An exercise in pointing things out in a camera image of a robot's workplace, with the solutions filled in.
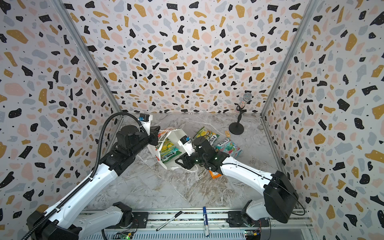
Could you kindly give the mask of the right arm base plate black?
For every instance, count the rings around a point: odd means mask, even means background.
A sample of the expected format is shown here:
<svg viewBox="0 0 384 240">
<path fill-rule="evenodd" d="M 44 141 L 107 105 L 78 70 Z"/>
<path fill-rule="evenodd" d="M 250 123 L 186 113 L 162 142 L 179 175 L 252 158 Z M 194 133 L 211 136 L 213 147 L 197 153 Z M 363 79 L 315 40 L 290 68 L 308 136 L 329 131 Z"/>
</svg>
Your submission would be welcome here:
<svg viewBox="0 0 384 240">
<path fill-rule="evenodd" d="M 268 218 L 253 220 L 251 217 L 245 213 L 242 213 L 241 211 L 229 211 L 227 223 L 229 224 L 230 228 L 259 228 L 270 226 Z"/>
</svg>

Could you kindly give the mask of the yellow green snack packet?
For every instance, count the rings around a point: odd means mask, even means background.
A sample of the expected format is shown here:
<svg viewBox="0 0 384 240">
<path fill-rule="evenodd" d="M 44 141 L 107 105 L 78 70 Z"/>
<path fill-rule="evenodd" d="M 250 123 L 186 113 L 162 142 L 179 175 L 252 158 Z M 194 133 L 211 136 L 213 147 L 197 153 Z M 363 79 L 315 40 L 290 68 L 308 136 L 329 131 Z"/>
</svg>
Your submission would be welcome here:
<svg viewBox="0 0 384 240">
<path fill-rule="evenodd" d="M 220 135 L 211 131 L 211 130 L 208 130 L 206 127 L 202 127 L 194 136 L 194 139 L 197 139 L 199 137 L 204 137 L 205 139 L 207 139 L 209 141 L 209 143 L 211 145 L 214 144 L 214 142 L 216 140 L 219 139 Z"/>
</svg>

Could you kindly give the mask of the blue white marker pen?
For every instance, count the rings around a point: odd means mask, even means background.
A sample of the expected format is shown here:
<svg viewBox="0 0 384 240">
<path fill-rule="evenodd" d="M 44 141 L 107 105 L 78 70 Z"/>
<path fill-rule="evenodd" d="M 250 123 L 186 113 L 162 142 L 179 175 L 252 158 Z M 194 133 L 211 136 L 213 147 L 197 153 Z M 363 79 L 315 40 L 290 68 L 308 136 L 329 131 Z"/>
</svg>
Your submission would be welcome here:
<svg viewBox="0 0 384 240">
<path fill-rule="evenodd" d="M 208 224 L 208 215 L 207 215 L 207 208 L 203 207 L 203 219 L 204 219 L 204 233 L 205 237 L 209 237 L 209 224 Z"/>
</svg>

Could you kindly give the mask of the teal pink snack packet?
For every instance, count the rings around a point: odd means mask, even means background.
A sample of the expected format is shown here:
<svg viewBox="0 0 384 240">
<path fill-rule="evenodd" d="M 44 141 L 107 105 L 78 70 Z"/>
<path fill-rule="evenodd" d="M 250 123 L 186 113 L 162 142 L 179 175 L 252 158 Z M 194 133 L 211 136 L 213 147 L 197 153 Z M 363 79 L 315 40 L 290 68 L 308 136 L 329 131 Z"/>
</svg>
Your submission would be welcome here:
<svg viewBox="0 0 384 240">
<path fill-rule="evenodd" d="M 216 146 L 216 149 L 219 152 L 226 153 L 233 158 L 236 158 L 242 152 L 242 150 L 229 138 L 225 138 L 223 141 L 221 141 Z"/>
</svg>

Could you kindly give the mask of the aluminium mounting rail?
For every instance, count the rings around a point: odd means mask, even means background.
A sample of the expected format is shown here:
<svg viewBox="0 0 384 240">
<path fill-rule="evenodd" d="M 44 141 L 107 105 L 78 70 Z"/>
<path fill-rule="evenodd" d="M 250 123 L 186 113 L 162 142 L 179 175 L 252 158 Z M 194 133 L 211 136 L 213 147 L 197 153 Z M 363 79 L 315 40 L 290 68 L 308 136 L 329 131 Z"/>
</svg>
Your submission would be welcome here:
<svg viewBox="0 0 384 240">
<path fill-rule="evenodd" d="M 183 211 L 174 221 L 156 232 L 162 224 L 172 218 L 177 212 Z M 294 215 L 286 224 L 272 218 L 269 227 L 259 228 L 230 228 L 227 223 L 229 211 L 241 211 L 236 208 L 207 208 L 209 237 L 205 237 L 203 208 L 184 209 L 142 209 L 132 212 L 148 212 L 149 218 L 145 229 L 102 229 L 83 240 L 113 240 L 118 232 L 135 232 L 133 240 L 245 240 L 245 231 L 259 230 L 261 240 L 316 240 L 314 227 L 303 211 L 294 210 Z M 82 211 L 80 217 L 87 217 L 102 212 Z"/>
</svg>

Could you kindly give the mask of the right circuit board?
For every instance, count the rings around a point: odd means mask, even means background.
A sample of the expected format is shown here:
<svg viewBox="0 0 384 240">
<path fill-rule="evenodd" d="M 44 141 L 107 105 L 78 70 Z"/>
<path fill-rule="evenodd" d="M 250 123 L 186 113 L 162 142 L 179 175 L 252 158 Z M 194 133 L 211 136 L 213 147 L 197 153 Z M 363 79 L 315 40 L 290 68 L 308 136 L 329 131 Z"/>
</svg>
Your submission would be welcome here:
<svg viewBox="0 0 384 240">
<path fill-rule="evenodd" d="M 259 230 L 255 231 L 245 231 L 246 240 L 260 240 L 261 232 Z"/>
</svg>

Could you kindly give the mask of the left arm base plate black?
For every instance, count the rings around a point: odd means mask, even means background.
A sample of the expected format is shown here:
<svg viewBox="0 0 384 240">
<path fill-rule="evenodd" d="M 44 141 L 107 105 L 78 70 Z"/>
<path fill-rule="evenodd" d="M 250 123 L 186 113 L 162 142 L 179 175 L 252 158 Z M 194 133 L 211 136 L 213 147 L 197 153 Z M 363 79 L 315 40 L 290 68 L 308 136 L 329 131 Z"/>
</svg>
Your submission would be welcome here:
<svg viewBox="0 0 384 240">
<path fill-rule="evenodd" d="M 107 229 L 145 229 L 149 218 L 148 212 L 132 212 L 123 215 L 121 221 L 114 226 L 107 227 Z"/>
</svg>

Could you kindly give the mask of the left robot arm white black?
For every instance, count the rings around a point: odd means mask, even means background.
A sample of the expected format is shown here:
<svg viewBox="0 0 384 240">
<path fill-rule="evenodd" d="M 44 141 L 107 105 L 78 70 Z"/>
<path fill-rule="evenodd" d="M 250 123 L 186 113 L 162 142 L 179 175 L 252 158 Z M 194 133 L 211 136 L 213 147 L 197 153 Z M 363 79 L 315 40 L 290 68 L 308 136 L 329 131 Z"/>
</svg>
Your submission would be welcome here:
<svg viewBox="0 0 384 240">
<path fill-rule="evenodd" d="M 120 176 L 147 146 L 158 144 L 159 126 L 145 124 L 142 132 L 128 125 L 117 133 L 114 149 L 105 154 L 101 162 L 75 189 L 45 212 L 33 212 L 27 218 L 29 232 L 25 240 L 82 240 L 102 229 L 116 225 L 129 225 L 132 209 L 117 202 L 106 210 L 81 218 L 82 210 L 107 185 Z"/>
</svg>

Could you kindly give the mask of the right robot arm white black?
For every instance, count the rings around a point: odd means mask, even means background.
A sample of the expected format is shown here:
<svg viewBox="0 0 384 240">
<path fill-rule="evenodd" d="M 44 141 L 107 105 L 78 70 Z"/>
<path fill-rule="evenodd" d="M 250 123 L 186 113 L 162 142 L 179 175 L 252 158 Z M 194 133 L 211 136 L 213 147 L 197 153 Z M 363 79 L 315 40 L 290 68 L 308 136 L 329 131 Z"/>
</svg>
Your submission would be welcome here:
<svg viewBox="0 0 384 240">
<path fill-rule="evenodd" d="M 262 218 L 272 218 L 283 224 L 289 221 L 299 197 L 283 172 L 272 174 L 254 169 L 227 153 L 217 152 L 204 137 L 192 141 L 184 136 L 176 145 L 185 150 L 175 161 L 182 168 L 189 170 L 200 165 L 206 170 L 237 179 L 263 195 L 263 198 L 250 200 L 243 207 L 240 217 L 244 224 L 252 226 Z"/>
</svg>

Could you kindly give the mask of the circuit board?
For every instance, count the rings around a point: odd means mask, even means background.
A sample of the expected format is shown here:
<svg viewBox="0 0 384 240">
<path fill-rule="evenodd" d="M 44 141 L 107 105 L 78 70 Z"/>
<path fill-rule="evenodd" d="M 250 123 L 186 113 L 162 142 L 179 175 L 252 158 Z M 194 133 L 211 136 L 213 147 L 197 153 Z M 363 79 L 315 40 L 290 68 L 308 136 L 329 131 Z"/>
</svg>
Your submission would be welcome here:
<svg viewBox="0 0 384 240">
<path fill-rule="evenodd" d="M 246 240 L 260 240 L 261 232 L 259 230 L 255 231 L 245 231 Z"/>
<path fill-rule="evenodd" d="M 135 232 L 125 231 L 118 232 L 113 236 L 113 240 L 132 240 Z"/>
</svg>

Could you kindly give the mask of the white paper bag red flowers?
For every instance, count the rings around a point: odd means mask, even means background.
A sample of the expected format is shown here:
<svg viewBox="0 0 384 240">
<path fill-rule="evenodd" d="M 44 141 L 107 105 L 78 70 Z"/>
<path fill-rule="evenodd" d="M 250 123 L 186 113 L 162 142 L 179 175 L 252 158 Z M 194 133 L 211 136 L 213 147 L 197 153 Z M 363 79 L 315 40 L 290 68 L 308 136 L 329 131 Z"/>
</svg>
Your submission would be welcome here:
<svg viewBox="0 0 384 240">
<path fill-rule="evenodd" d="M 166 128 L 159 131 L 158 138 L 158 143 L 149 145 L 148 149 L 160 166 L 169 171 L 197 171 L 199 161 L 194 159 L 192 139 L 182 129 Z"/>
</svg>

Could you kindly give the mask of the left circuit board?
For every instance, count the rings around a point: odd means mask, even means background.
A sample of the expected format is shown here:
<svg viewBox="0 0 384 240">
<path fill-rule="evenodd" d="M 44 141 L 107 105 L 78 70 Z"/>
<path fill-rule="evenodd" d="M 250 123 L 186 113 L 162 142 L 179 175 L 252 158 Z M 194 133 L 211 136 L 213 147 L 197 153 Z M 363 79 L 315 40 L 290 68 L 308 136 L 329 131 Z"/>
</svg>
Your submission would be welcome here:
<svg viewBox="0 0 384 240">
<path fill-rule="evenodd" d="M 118 232 L 113 236 L 113 240 L 132 240 L 135 232 L 125 231 Z"/>
</svg>

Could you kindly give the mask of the microphone on black stand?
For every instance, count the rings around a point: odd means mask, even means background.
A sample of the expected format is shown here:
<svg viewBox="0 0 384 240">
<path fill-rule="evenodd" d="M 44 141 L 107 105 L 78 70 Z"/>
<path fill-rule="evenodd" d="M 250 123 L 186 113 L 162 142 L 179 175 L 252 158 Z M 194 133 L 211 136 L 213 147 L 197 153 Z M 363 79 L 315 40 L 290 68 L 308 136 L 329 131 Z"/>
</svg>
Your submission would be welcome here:
<svg viewBox="0 0 384 240">
<path fill-rule="evenodd" d="M 237 105 L 236 110 L 239 112 L 238 118 L 236 122 L 233 122 L 229 125 L 229 131 L 231 134 L 234 135 L 241 135 L 244 132 L 244 126 L 240 123 L 242 119 L 242 115 L 245 112 L 244 108 L 246 104 L 252 100 L 252 94 L 251 93 L 245 93 L 243 96 L 243 99 L 240 101 L 240 103 Z"/>
</svg>

